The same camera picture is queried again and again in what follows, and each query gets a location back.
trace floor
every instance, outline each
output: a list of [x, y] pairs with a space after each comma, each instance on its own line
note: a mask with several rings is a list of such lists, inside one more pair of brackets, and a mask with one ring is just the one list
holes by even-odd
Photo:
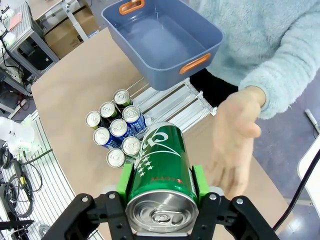
[[[91, 10], [95, 16], [100, 16], [101, 10], [114, 0], [87, 0], [92, 3]], [[105, 23], [97, 18], [101, 29]], [[284, 197], [292, 198], [299, 183], [297, 165], [301, 157], [313, 143], [315, 130], [306, 117], [304, 110], [309, 108], [314, 117], [320, 122], [320, 72], [309, 84], [296, 102], [282, 114], [277, 114], [269, 120], [258, 120], [262, 128], [262, 136], [255, 141], [254, 153], [258, 162], [272, 179]], [[36, 109], [33, 100], [29, 108], [20, 110], [13, 120], [23, 120]], [[304, 190], [301, 199], [308, 199]], [[310, 206], [296, 205], [293, 221], [280, 233], [281, 240], [320, 239], [320, 218]]]

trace blue plastic bin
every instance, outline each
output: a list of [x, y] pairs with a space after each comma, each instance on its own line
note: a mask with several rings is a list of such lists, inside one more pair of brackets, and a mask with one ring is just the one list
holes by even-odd
[[101, 15], [113, 40], [156, 90], [209, 66], [223, 39], [214, 24], [180, 0], [121, 0]]

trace person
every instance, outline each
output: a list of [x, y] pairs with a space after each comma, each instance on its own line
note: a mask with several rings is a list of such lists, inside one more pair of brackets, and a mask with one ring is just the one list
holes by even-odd
[[232, 199], [248, 185], [256, 119], [286, 111], [320, 68], [320, 0], [184, 2], [224, 34], [211, 65], [190, 81], [218, 106], [204, 167]]

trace screw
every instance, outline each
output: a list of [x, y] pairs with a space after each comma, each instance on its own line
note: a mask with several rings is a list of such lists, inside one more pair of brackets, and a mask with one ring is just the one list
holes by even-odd
[[237, 204], [243, 204], [244, 201], [243, 201], [241, 198], [238, 198], [238, 199], [236, 200], [236, 203], [237, 203]]
[[209, 198], [210, 198], [211, 200], [216, 200], [216, 199], [217, 199], [217, 196], [214, 195], [214, 194], [211, 194], [211, 195], [209, 196]]

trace black pants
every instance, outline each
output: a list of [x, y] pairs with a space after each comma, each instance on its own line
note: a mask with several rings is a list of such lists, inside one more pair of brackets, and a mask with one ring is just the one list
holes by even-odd
[[230, 94], [238, 91], [237, 86], [213, 76], [207, 69], [192, 75], [190, 82], [198, 91], [203, 91], [203, 97], [213, 107], [219, 106]]

